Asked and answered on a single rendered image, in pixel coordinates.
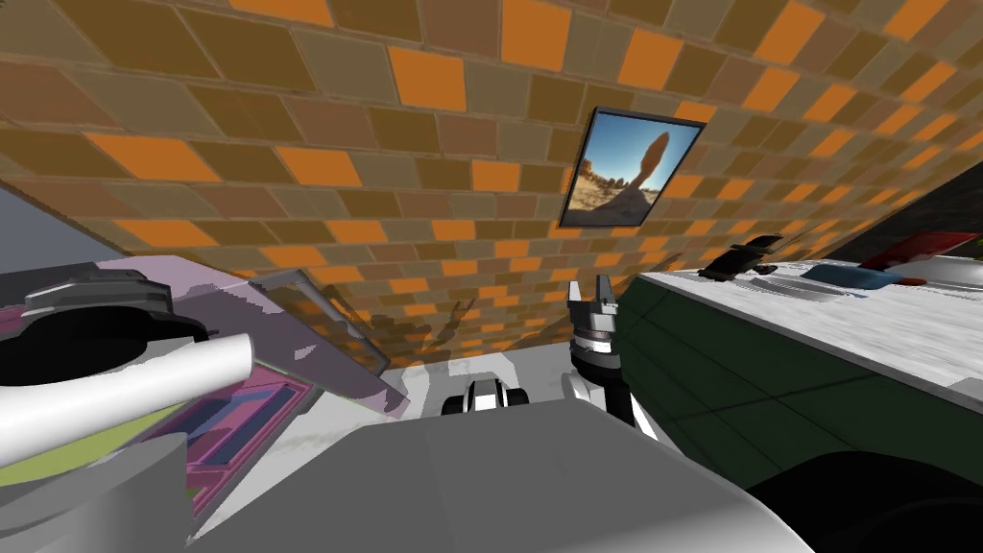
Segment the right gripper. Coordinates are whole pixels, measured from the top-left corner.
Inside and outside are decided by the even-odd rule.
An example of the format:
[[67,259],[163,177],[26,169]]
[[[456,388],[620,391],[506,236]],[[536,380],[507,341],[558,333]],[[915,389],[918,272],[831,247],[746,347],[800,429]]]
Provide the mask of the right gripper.
[[615,332],[617,303],[607,275],[596,277],[595,291],[595,300],[583,301],[579,282],[570,280],[568,283],[567,306],[575,335],[591,337],[598,333]]

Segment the framed desert rock picture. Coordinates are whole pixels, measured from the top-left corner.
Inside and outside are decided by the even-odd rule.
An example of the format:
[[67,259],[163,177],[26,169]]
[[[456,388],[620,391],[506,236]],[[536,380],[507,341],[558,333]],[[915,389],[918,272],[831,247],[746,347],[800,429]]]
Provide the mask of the framed desert rock picture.
[[558,228],[637,228],[706,124],[618,108],[591,112]]

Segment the black faucet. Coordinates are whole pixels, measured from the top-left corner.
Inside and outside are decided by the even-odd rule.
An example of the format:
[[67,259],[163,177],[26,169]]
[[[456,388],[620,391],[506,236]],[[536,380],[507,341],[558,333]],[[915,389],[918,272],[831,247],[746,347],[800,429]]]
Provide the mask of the black faucet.
[[775,252],[773,245],[782,239],[780,234],[760,235],[746,244],[732,244],[730,248],[697,271],[702,278],[726,282],[735,280],[738,274],[753,271],[767,276],[778,269],[776,265],[763,264],[766,255]]

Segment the dark green cabinet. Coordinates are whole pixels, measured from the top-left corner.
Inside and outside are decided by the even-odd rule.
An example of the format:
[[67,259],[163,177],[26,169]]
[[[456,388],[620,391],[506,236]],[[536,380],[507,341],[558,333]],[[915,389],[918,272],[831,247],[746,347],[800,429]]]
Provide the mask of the dark green cabinet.
[[865,451],[983,485],[983,414],[638,279],[615,348],[634,395],[686,456],[742,488]]

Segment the silver sink basin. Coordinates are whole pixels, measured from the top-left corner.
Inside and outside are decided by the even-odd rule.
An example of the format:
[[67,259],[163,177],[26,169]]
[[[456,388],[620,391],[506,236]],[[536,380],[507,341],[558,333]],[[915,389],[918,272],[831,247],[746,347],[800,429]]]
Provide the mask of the silver sink basin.
[[790,298],[815,302],[834,302],[848,297],[842,290],[804,279],[770,274],[755,276],[748,283],[756,288]]

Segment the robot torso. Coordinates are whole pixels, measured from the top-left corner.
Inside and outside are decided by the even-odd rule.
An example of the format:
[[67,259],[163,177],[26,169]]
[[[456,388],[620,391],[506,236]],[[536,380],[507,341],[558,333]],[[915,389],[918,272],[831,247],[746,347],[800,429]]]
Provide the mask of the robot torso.
[[565,398],[367,425],[187,553],[813,553],[637,417]]

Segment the blue flat block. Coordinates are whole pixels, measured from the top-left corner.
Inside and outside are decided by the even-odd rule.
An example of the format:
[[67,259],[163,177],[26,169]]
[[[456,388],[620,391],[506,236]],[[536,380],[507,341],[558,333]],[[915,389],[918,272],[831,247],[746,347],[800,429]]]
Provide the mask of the blue flat block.
[[895,284],[903,276],[857,266],[818,263],[802,273],[801,278],[836,287],[874,291]]

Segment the red flat box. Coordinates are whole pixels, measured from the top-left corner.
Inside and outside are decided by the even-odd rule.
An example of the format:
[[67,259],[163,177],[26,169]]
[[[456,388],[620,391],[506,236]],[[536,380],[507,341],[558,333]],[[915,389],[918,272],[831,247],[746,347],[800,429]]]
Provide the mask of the red flat box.
[[980,236],[980,233],[967,232],[918,232],[860,263],[859,267],[867,270],[886,271],[901,264],[936,257],[936,255],[949,252],[953,248]]

